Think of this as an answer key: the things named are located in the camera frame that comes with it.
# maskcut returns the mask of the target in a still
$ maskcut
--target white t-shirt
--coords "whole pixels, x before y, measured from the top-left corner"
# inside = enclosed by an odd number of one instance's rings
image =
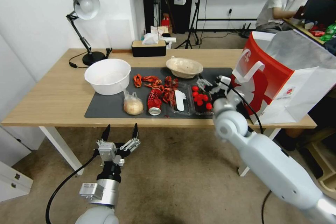
[[[260,12],[256,27],[270,22],[283,23],[281,19],[273,18],[272,8],[281,8],[283,11],[298,11],[301,6],[306,5],[308,0],[268,0]]]

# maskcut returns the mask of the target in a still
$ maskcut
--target tissue box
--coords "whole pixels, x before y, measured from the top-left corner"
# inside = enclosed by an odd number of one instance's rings
[[[132,43],[133,57],[159,57],[166,56],[166,42],[159,40],[157,44],[141,44],[141,40]]]

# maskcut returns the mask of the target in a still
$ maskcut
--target white cabinet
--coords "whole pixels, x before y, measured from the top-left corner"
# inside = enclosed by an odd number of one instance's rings
[[[0,162],[0,202],[27,195],[33,180]]]
[[[35,84],[30,73],[0,35],[0,121]],[[44,137],[39,128],[1,126],[0,161],[12,166],[28,155],[29,149],[38,149]]]

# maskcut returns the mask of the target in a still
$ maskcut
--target man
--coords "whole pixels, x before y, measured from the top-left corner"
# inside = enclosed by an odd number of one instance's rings
[[[277,33],[289,30],[283,18],[292,18],[308,0],[268,0],[257,18],[257,31]]]

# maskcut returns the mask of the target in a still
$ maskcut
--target white table leg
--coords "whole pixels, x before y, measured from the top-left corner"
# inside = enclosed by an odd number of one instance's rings
[[[264,135],[268,136],[271,140],[273,140],[280,130],[280,128],[266,129],[264,131]],[[242,163],[238,168],[238,174],[240,177],[244,177],[249,170],[250,168],[246,164]]]
[[[55,127],[40,126],[40,129],[74,170],[82,166]],[[80,170],[77,174],[82,175],[83,171],[84,169]]]

